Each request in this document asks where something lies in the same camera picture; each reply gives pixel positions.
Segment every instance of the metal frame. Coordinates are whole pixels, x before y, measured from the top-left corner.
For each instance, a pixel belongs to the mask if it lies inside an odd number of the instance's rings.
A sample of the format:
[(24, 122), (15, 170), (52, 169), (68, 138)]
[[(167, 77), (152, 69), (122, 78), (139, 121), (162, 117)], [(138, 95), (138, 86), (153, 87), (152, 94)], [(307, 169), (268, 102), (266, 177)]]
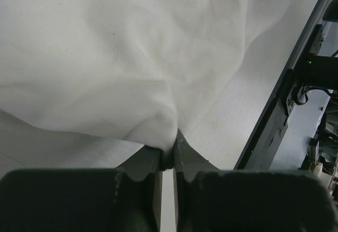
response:
[(284, 134), (287, 120), (298, 96), (309, 56), (321, 47), (322, 17), (332, 0), (318, 0), (268, 102), (254, 127), (235, 169), (265, 169), (272, 164)]

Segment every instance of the white cloth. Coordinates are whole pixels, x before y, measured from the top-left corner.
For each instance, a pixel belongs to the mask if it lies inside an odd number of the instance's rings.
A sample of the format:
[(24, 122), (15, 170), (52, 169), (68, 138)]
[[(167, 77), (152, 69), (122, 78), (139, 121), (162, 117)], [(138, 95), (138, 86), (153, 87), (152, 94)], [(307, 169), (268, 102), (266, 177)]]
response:
[(168, 151), (291, 0), (0, 0), (0, 109)]

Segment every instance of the white textile sheet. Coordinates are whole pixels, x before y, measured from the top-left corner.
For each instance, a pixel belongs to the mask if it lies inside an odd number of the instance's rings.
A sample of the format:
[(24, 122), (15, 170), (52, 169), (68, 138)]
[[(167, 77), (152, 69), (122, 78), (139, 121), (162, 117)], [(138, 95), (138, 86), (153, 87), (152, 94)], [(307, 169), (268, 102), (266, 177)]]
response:
[(171, 148), (291, 0), (0, 0), (0, 109)]

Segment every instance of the white table surface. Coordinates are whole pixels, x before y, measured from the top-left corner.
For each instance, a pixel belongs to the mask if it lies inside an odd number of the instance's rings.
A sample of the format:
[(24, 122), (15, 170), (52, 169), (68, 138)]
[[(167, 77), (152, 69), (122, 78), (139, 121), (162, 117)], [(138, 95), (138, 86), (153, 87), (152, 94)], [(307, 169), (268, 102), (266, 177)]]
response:
[[(317, 0), (293, 0), (251, 44), (221, 97), (187, 140), (220, 169), (233, 169)], [(113, 168), (141, 145), (34, 128), (0, 113), (0, 177), (16, 168)], [(175, 231), (172, 172), (163, 177), (162, 229)]]

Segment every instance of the black cable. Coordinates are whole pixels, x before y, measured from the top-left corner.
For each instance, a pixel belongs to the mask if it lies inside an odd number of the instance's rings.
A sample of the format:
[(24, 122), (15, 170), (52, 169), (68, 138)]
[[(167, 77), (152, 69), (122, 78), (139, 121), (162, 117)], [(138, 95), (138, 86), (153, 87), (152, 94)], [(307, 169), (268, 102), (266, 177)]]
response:
[(338, 55), (338, 49), (336, 50), (336, 52), (334, 54), (332, 54), (332, 57), (335, 57)]
[(338, 98), (338, 95), (333, 94), (333, 93), (330, 93), (327, 89), (324, 89), (324, 88), (316, 88), (316, 87), (309, 87), (309, 88), (307, 88), (306, 91), (305, 91), (305, 95), (304, 95), (304, 96), (305, 96), (305, 101), (299, 101), (299, 99), (298, 99), (298, 100), (295, 101), (295, 103), (296, 103), (297, 105), (304, 105), (304, 104), (306, 104), (306, 103), (308, 102), (307, 92), (309, 92), (309, 91), (311, 91), (311, 90), (321, 90), (321, 91), (324, 91), (325, 93), (327, 93), (331, 98)]
[(328, 94), (330, 97), (332, 97), (332, 98), (338, 98), (338, 95), (337, 95), (337, 94), (330, 93), (329, 90), (324, 89), (324, 88), (310, 87), (310, 88), (307, 90), (307, 92), (310, 91), (310, 90), (321, 90), (321, 91), (324, 91), (325, 93), (327, 93), (327, 94)]

